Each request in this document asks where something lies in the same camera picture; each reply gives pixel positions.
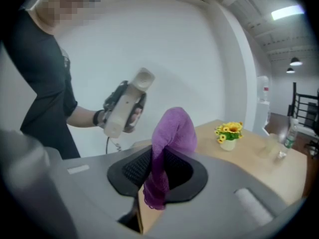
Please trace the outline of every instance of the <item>black t-shirt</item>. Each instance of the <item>black t-shirt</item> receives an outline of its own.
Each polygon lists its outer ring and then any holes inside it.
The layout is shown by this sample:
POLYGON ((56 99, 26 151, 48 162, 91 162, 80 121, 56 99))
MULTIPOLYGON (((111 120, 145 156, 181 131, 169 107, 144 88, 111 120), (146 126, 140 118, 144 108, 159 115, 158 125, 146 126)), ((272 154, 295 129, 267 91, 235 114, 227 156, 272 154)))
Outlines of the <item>black t-shirt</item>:
POLYGON ((80 157, 66 124, 77 106, 70 63, 65 63, 54 36, 42 31, 28 12, 20 10, 4 45, 18 71, 37 94, 21 131, 44 146, 57 149, 63 159, 80 157))

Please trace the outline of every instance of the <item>ceiling light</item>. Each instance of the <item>ceiling light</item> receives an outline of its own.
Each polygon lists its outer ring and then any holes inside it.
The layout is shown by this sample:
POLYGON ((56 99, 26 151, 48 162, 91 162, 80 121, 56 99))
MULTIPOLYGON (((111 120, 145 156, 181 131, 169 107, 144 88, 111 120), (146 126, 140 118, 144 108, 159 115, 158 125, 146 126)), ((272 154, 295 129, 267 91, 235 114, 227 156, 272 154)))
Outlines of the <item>ceiling light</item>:
POLYGON ((291 59, 290 65, 291 66, 301 66, 303 63, 296 57, 291 59))
POLYGON ((294 71, 294 69, 292 69, 292 68, 288 68, 287 73, 288 73, 288 74, 294 74, 295 71, 294 71))
POLYGON ((271 13, 274 20, 283 17, 288 17, 295 14, 304 14, 305 11, 300 5, 294 5, 286 8, 282 8, 271 13))

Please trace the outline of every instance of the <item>person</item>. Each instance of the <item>person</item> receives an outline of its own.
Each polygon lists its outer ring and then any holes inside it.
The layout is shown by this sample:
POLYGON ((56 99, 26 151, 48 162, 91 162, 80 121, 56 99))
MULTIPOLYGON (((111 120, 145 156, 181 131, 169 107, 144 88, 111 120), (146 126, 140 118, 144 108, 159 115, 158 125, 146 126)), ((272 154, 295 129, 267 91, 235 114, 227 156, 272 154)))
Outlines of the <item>person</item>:
MULTIPOLYGON (((31 9, 17 12, 4 39, 13 63, 37 94, 20 130, 37 138, 44 146, 56 148, 62 159, 80 157, 67 124, 94 127, 103 123, 103 110, 87 110, 75 100, 70 60, 54 38, 60 22, 70 19, 85 2, 37 0, 31 9)), ((131 122, 141 112, 136 109, 131 122)))

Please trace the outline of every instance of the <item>hand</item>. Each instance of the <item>hand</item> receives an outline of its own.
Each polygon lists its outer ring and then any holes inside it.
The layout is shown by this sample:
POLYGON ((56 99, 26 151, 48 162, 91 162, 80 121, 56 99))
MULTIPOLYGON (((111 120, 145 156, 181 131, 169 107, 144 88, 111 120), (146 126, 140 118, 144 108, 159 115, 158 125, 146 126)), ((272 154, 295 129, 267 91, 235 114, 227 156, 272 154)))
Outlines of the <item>hand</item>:
MULTIPOLYGON (((130 119, 130 124, 134 123, 142 114, 142 109, 137 108, 130 119)), ((125 133, 132 133, 135 130, 135 127, 132 129, 124 130, 125 133)))

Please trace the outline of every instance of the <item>water bottle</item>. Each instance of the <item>water bottle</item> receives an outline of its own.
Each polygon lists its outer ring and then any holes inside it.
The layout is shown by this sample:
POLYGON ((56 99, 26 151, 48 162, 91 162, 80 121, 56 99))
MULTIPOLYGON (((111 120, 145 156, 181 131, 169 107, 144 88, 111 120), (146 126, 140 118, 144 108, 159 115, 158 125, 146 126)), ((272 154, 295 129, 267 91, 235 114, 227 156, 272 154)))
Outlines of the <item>water bottle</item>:
POLYGON ((298 120, 297 119, 293 119, 292 121, 292 125, 288 131, 284 146, 282 148, 282 150, 279 152, 278 157, 279 158, 284 158, 287 156, 287 152, 289 151, 289 149, 291 149, 295 143, 296 137, 297 137, 297 133, 298 133, 298 120))

